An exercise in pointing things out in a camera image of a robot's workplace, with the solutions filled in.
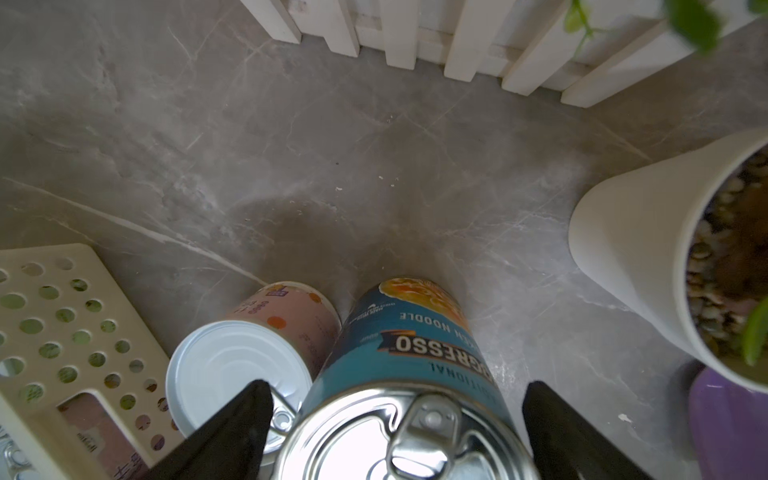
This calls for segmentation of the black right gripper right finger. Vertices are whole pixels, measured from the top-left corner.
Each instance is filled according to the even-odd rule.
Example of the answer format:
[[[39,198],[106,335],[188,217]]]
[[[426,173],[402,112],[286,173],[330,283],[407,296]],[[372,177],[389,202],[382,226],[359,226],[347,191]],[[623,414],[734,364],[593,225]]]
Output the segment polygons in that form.
[[[545,382],[528,385],[522,413],[543,479],[651,478]]]

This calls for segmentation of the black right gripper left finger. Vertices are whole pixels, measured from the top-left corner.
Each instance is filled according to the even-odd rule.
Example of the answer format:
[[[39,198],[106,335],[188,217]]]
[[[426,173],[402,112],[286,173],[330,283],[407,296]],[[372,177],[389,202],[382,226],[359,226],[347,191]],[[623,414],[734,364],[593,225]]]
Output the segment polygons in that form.
[[[145,477],[258,478],[273,407],[270,385],[263,380],[250,382]]]

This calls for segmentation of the pink dotted white-top can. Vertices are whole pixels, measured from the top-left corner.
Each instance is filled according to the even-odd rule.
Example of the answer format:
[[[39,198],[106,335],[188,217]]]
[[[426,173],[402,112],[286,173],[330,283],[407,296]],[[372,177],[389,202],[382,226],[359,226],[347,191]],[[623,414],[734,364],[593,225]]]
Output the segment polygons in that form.
[[[174,351],[165,380],[173,421],[190,437],[247,384],[266,381],[274,416],[262,462],[272,465],[341,326],[332,303],[309,285],[262,287]]]

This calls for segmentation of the pink label white-top can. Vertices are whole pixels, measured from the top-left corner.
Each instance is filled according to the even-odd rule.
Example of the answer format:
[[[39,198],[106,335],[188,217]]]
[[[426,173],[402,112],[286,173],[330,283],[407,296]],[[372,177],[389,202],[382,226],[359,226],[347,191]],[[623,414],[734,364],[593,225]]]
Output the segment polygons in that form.
[[[149,468],[99,400],[80,393],[57,407],[72,435],[109,479],[143,479]]]

